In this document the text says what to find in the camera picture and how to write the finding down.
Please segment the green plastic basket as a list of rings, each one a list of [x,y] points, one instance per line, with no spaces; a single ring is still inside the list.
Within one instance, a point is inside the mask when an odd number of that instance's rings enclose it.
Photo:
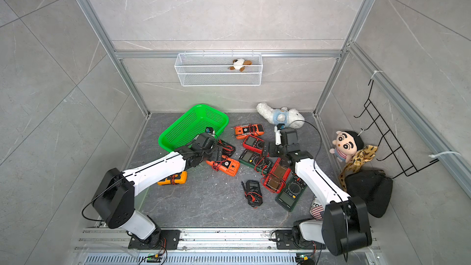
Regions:
[[[206,128],[212,128],[216,136],[221,136],[229,124],[229,117],[208,105],[198,104],[184,113],[158,139],[159,146],[167,152],[189,143]]]

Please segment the orange multimeter with black leads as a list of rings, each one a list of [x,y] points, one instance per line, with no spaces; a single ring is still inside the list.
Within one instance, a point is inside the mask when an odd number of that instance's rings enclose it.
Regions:
[[[213,170],[221,171],[229,176],[235,177],[239,168],[240,162],[229,158],[225,155],[222,156],[222,159],[219,161],[209,161],[207,160],[206,163],[212,167]]]

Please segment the small black multimeter red leads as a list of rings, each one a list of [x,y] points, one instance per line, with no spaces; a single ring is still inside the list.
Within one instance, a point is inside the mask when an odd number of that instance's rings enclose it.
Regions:
[[[263,204],[260,183],[256,180],[247,180],[245,183],[241,182],[241,185],[249,206],[254,209],[260,207]]]

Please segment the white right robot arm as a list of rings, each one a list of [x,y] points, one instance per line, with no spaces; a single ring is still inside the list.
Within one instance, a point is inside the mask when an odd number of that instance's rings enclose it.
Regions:
[[[295,129],[276,128],[271,147],[311,189],[325,212],[322,221],[306,220],[293,226],[301,242],[324,244],[334,256],[372,245],[366,203],[344,192],[321,170],[309,152],[301,150]]]

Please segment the dark green multimeter yellow button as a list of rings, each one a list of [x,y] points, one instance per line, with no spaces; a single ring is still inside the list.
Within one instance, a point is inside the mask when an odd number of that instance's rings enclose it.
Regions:
[[[268,175],[273,167],[273,163],[267,157],[247,149],[240,155],[239,162],[262,175]]]

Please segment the red multimeter brown screen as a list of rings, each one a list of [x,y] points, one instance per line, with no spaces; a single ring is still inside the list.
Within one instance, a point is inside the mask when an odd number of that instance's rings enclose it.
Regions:
[[[291,168],[285,159],[277,158],[267,175],[262,180],[262,185],[270,192],[279,194],[287,184],[291,174]]]

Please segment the red multimeter with leads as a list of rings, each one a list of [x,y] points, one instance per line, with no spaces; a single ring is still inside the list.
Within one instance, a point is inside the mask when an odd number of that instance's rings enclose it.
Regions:
[[[264,147],[265,147],[265,141],[260,139],[259,137],[248,135],[244,139],[242,145],[245,149],[262,155]]]

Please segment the orange multimeter back side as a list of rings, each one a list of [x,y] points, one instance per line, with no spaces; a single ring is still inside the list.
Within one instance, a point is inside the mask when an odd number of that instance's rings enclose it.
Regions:
[[[265,131],[262,124],[247,124],[233,127],[234,137],[238,140],[245,139],[247,136],[262,136]]]

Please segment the green multimeter grey screen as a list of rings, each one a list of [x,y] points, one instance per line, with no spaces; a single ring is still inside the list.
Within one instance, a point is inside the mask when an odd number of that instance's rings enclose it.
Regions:
[[[297,175],[292,176],[275,201],[288,212],[292,212],[305,191],[306,183]]]

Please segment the white plush dog blue shirt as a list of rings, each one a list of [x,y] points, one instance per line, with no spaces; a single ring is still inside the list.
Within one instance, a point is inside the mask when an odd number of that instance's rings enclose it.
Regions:
[[[272,125],[282,124],[287,128],[299,129],[304,126],[305,118],[297,109],[282,107],[271,108],[267,103],[262,102],[256,106],[257,112]]]

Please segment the cartoon boy plush doll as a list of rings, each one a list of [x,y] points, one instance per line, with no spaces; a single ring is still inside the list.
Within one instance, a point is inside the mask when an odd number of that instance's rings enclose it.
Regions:
[[[337,131],[336,135],[329,153],[335,155],[339,161],[349,163],[364,148],[364,142],[355,131]]]

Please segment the newspaper flag print pouch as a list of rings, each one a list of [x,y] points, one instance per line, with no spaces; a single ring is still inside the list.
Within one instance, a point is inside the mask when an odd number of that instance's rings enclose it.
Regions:
[[[316,221],[323,221],[324,219],[325,208],[321,205],[317,197],[314,197],[312,201],[310,214]]]

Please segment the black fabric bag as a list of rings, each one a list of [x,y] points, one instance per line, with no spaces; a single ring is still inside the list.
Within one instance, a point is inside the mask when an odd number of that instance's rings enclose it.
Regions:
[[[347,193],[360,197],[367,206],[367,211],[375,218],[385,215],[391,201],[393,179],[381,169],[369,169],[350,174],[345,183]]]

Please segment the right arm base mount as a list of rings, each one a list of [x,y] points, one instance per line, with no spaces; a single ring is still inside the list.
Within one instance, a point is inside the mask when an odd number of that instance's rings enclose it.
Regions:
[[[269,240],[276,243],[278,250],[325,249],[325,244],[305,240],[302,237],[300,224],[308,221],[310,221],[310,219],[298,220],[293,223],[293,227],[290,229],[277,229],[270,234]]]

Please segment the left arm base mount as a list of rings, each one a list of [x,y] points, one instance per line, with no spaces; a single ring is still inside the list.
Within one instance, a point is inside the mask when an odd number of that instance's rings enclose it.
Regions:
[[[166,250],[176,250],[179,244],[181,230],[157,229],[146,240],[141,240],[135,235],[131,236],[129,249],[156,250],[164,247]]]

